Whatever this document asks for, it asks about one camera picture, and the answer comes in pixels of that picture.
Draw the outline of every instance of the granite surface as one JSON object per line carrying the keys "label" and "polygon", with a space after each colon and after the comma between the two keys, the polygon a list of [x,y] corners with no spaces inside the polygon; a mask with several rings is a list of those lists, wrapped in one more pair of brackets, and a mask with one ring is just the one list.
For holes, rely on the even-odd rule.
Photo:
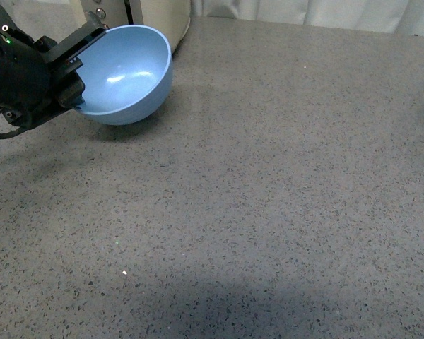
{"label": "granite surface", "polygon": [[148,119],[0,141],[0,338],[424,338],[424,37],[193,18]]}

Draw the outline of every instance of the black cable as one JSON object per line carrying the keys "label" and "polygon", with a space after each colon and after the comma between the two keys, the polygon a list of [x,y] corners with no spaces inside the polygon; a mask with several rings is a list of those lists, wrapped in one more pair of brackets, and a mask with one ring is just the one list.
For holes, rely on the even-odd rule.
{"label": "black cable", "polygon": [[14,138],[15,136],[18,136],[19,134],[22,134],[26,131],[28,130],[24,129],[23,127],[19,127],[18,129],[15,129],[14,131],[8,133],[0,133],[0,140]]}
{"label": "black cable", "polygon": [[15,129],[14,131],[9,131],[7,133],[0,133],[0,140],[4,140],[4,139],[11,139],[14,138],[15,136],[18,136],[19,134],[22,134],[26,131],[28,131],[31,127],[33,118],[31,116],[31,114],[26,114],[25,117],[27,118],[26,122],[24,123],[24,127],[19,127],[18,129]]}

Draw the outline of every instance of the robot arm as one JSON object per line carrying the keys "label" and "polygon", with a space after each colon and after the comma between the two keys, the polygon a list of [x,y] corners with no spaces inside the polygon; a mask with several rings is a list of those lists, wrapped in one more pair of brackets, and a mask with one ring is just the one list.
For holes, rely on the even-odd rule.
{"label": "robot arm", "polygon": [[0,133],[12,138],[55,118],[82,102],[85,85],[76,73],[77,57],[105,34],[98,17],[88,13],[81,28],[57,44],[38,41],[19,30],[0,7],[0,114],[18,128]]}

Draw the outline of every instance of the bowl rim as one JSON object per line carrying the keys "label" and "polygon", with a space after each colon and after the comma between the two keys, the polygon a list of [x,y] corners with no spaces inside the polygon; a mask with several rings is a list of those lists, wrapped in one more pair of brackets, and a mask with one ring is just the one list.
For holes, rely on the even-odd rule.
{"label": "bowl rim", "polygon": [[105,115],[110,115],[110,114],[114,114],[114,113],[118,113],[121,111],[124,111],[126,109],[128,109],[131,106],[134,106],[137,102],[140,102],[142,100],[144,100],[148,95],[150,95],[153,90],[159,86],[159,84],[162,82],[162,80],[165,78],[171,63],[172,63],[172,54],[171,54],[171,46],[170,43],[168,42],[168,39],[166,38],[166,36],[164,36],[164,34],[161,33],[161,31],[156,30],[153,27],[150,26],[146,26],[146,25],[123,25],[123,26],[118,26],[118,27],[114,27],[114,28],[110,28],[108,30],[105,31],[105,34],[109,33],[109,32],[113,32],[115,30],[122,30],[122,29],[144,29],[144,30],[152,30],[153,32],[157,33],[161,38],[163,38],[163,40],[165,41],[165,46],[167,47],[167,51],[168,51],[168,57],[167,57],[167,61],[165,64],[165,69],[163,70],[163,75],[158,79],[158,81],[153,85],[153,87],[140,99],[138,99],[137,101],[133,101],[132,103],[120,107],[119,109],[114,109],[112,111],[105,111],[105,112],[89,112],[89,111],[85,111],[82,109],[82,104],[78,105],[77,107],[74,107],[75,110],[78,110],[80,113],[85,114],[85,115],[94,115],[94,116],[105,116]]}

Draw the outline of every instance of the plastic bowl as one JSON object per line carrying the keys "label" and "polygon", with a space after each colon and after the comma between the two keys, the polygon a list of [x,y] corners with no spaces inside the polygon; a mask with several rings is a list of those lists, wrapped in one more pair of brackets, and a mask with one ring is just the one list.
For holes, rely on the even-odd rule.
{"label": "plastic bowl", "polygon": [[108,125],[126,125],[152,114],[172,85],[170,43],[158,30],[127,25],[108,30],[78,57],[85,83],[76,111]]}

